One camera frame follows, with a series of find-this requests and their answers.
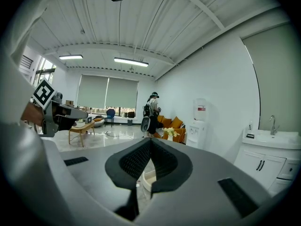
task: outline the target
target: faucet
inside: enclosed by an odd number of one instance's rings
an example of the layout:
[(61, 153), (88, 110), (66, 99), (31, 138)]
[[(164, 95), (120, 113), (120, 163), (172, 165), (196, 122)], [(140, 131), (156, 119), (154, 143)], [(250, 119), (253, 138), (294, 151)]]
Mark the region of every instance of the faucet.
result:
[(278, 132), (278, 129), (279, 129), (280, 126), (278, 126), (278, 128), (276, 129), (276, 128), (275, 128), (275, 121), (276, 121), (276, 118), (275, 118), (274, 115), (271, 116), (271, 118), (269, 119), (269, 121), (271, 121), (272, 118), (274, 119), (274, 121), (273, 121), (273, 126), (272, 126), (272, 128), (271, 128), (271, 135), (274, 136), (274, 135), (276, 135), (276, 133)]

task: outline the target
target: sink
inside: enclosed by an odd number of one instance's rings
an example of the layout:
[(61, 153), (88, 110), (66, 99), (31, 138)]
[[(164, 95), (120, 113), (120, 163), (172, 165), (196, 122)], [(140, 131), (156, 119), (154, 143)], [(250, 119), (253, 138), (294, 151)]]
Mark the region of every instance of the sink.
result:
[(268, 130), (253, 130), (253, 138), (246, 137), (248, 130), (243, 133), (243, 142), (253, 145), (261, 145), (282, 149), (301, 149), (301, 137), (298, 132), (279, 131), (276, 135), (271, 135)]

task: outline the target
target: black cap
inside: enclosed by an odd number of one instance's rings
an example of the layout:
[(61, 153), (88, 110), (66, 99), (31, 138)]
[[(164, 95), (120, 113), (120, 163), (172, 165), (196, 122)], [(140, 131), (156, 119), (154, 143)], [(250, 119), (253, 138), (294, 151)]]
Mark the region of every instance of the black cap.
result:
[(157, 92), (152, 92), (151, 96), (156, 96), (157, 98), (160, 98), (160, 97), (158, 96), (158, 93), (157, 93)]

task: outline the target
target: cabinet handle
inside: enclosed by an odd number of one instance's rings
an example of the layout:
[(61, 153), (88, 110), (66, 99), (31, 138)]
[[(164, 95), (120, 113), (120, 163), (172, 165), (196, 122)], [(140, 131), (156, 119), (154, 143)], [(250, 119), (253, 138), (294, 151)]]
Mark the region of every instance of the cabinet handle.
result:
[[(260, 167), (260, 165), (261, 165), (261, 162), (262, 162), (262, 160), (260, 160), (260, 163), (259, 163), (259, 165), (258, 165), (258, 168)], [(258, 170), (258, 168), (256, 169), (256, 171)]]
[(265, 161), (263, 161), (262, 166), (261, 166), (261, 168), (259, 169), (259, 171), (263, 168), (264, 162), (265, 162)]

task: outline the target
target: wooden coffee table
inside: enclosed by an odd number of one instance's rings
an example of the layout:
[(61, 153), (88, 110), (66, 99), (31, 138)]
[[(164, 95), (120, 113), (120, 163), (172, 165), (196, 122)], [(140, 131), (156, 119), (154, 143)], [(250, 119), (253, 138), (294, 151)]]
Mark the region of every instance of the wooden coffee table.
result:
[(81, 144), (84, 147), (83, 138), (81, 137), (81, 134), (84, 134), (86, 131), (88, 131), (89, 129), (92, 128), (93, 129), (93, 133), (95, 135), (95, 132), (94, 132), (94, 123), (95, 123), (95, 121), (91, 121), (90, 123), (85, 124), (83, 127), (80, 127), (80, 128), (72, 126), (71, 129), (69, 130), (69, 144), (70, 144), (70, 132), (76, 132), (76, 133), (79, 133)]

